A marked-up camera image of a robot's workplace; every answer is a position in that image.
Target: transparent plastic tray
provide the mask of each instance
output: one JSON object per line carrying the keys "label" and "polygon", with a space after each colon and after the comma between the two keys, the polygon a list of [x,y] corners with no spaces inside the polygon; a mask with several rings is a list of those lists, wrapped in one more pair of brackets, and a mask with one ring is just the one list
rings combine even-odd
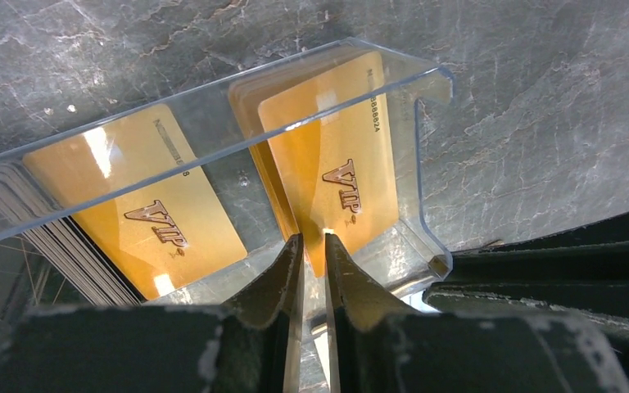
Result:
{"label": "transparent plastic tray", "polygon": [[[336,97],[336,100],[318,107],[317,111],[307,113],[280,128],[254,130],[249,125],[238,123],[233,113],[235,105],[231,105],[229,99],[231,86],[237,81],[254,79],[258,81],[255,84],[257,88],[268,89],[270,81],[275,79],[274,75],[298,75],[299,72],[305,72],[303,70],[311,72],[317,67],[340,65],[361,52],[377,52],[381,56],[384,69],[381,87]],[[435,259],[440,263],[428,264],[428,268],[432,276],[442,279],[451,271],[452,259],[449,251],[432,234],[432,223],[423,220],[423,206],[420,201],[423,200],[426,190],[420,182],[422,168],[419,164],[418,116],[424,100],[449,104],[453,97],[453,86],[453,76],[446,69],[349,38],[59,133],[0,154],[0,203],[17,210],[17,214],[5,215],[0,207],[0,240],[201,165],[248,252],[247,258],[240,264],[241,268],[230,266],[216,279],[247,283],[251,274],[245,274],[244,269],[258,273],[273,261],[283,244],[264,185],[247,148],[385,94],[391,128],[399,221],[363,247],[354,257],[363,264],[366,260],[379,258],[387,258],[389,264],[397,264],[396,273],[387,275],[387,281],[395,282],[398,281],[397,278],[401,279],[405,273],[404,266],[410,260],[428,264],[434,256],[440,255],[440,259]],[[26,169],[23,157],[32,151],[79,134],[99,133],[105,124],[113,120],[158,104],[165,104],[171,109],[193,149],[195,160],[158,168],[158,165],[146,167],[143,163],[129,163],[109,156],[105,177],[96,179],[94,183],[78,184],[77,187],[85,190],[86,197],[69,203],[68,206],[49,195]],[[152,153],[148,154],[147,160],[153,160]],[[75,160],[66,159],[57,163],[71,170],[75,170],[79,164]],[[9,183],[14,173],[26,180],[30,191],[34,190],[42,196],[41,201],[35,204],[22,197],[23,193],[18,188],[24,186]],[[206,291],[213,293],[205,297],[208,302],[230,295],[227,292],[226,295],[215,293],[220,290],[220,285],[216,284],[215,280],[211,284],[206,282]]]}

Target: gray marble countertop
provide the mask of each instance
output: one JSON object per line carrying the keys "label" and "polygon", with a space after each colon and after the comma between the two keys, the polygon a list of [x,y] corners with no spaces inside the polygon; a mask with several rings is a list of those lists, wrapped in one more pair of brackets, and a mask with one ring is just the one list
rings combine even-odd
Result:
{"label": "gray marble countertop", "polygon": [[629,210],[629,0],[0,0],[0,152],[349,36],[457,77],[422,148],[450,249]]}

